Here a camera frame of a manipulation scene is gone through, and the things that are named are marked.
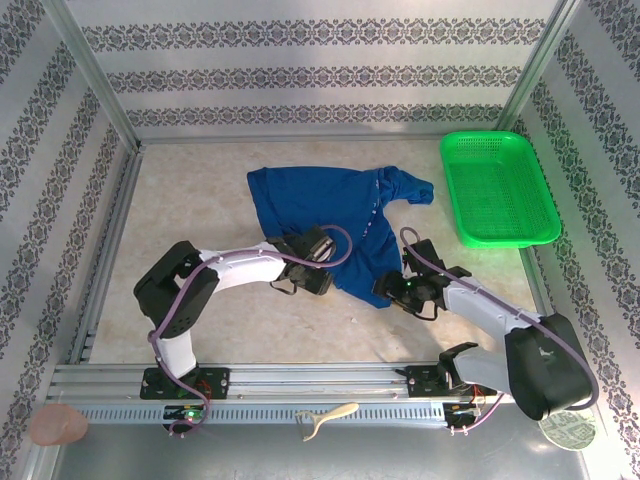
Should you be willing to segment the blue t-shirt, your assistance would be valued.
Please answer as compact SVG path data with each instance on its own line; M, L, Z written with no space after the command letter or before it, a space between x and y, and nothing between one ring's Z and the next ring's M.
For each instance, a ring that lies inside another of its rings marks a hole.
M352 251L330 270L335 287L378 309L391 306L389 299L373 293L378 278L402 268L384 208L395 200L431 204L432 183L395 166L365 171L261 168L247 174L247 183L265 236L303 234L314 225L343 228L352 240Z

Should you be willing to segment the green plastic basket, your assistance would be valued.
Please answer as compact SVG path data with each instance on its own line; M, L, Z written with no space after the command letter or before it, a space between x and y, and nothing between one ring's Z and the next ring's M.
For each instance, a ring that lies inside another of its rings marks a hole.
M469 248L554 242L561 220L532 145L508 131L444 136L440 154L458 236Z

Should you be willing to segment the cream vegetable peeler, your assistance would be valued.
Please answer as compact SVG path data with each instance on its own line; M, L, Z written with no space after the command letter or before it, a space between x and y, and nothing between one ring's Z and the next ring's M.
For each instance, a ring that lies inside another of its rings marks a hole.
M346 418L359 410L358 403L345 403L326 411L300 410L294 414L304 443L314 439L321 427L331 421Z

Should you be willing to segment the round green patterned disc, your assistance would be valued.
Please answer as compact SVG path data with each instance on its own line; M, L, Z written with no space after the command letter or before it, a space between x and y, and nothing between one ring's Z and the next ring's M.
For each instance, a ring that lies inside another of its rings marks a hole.
M562 410L540 420L538 426L553 445L568 451L581 451L589 447L597 435L593 412Z

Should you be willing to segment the translucent pink cup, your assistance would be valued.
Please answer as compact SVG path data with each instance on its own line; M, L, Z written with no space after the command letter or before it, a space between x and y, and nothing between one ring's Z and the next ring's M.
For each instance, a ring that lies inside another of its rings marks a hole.
M65 445L82 439L88 427L88 419L71 406L49 404L35 414L29 436L39 446Z

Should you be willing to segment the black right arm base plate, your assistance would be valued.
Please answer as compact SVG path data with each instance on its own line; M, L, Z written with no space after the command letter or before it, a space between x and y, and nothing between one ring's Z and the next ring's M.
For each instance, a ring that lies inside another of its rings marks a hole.
M395 373L406 381L410 398L484 397L497 394L494 389L464 383L438 365L409 365L395 369Z

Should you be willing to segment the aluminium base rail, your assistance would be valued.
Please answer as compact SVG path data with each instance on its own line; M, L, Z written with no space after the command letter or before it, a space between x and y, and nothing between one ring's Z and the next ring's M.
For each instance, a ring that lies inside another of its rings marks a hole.
M202 367L230 370L227 400L285 403L295 400L373 402L409 399L395 369L407 364L248 364ZM143 400L140 387L149 365L60 365L47 391L49 400L107 403Z

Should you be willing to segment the aluminium side frame rail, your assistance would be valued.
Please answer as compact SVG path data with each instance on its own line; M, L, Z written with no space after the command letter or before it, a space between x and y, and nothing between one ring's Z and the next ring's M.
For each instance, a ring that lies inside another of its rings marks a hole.
M541 317L557 317L559 312L556 312L554 307L551 305L551 300L549 299L549 295L546 291L544 281L538 269L532 250L530 248L520 249L518 253L520 254L529 289L534 301L534 311L538 312ZM587 361L584 350L577 336L578 332L575 330L570 319L566 318L565 322L561 323L560 326L547 325L546 328L549 331L553 331L556 336L569 345L583 361Z
M90 357L90 353L85 353L92 349L87 347L87 340L97 331L143 156L144 147L139 146L123 161L104 216L102 234L94 251L79 307L77 328L65 364L83 363Z

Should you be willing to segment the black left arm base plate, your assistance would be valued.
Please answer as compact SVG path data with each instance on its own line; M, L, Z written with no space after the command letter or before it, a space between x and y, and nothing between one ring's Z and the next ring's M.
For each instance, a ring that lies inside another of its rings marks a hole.
M227 398L230 370L228 368L196 367L181 381L209 400ZM160 367L144 370L140 387L143 400L197 399L190 391L176 385Z

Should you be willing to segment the long aluminium frame rail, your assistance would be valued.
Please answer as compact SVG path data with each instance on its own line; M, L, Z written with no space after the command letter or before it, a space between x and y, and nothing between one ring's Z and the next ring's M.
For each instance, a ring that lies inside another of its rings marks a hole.
M311 143L311 142L367 142L367 141L441 141L445 134L354 134L354 135L249 135L146 138L140 147L183 144L254 144L254 143Z

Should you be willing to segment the aluminium frame post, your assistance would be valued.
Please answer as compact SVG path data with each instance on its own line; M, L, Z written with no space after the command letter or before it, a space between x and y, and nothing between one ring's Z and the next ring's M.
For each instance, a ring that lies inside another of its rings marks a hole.
M583 0L557 0L539 41L501 111L496 130L510 130L513 127L582 3Z
M141 140L119 102L84 33L65 0L40 0L46 14L67 45L82 75L92 88L110 122L129 152L137 151Z

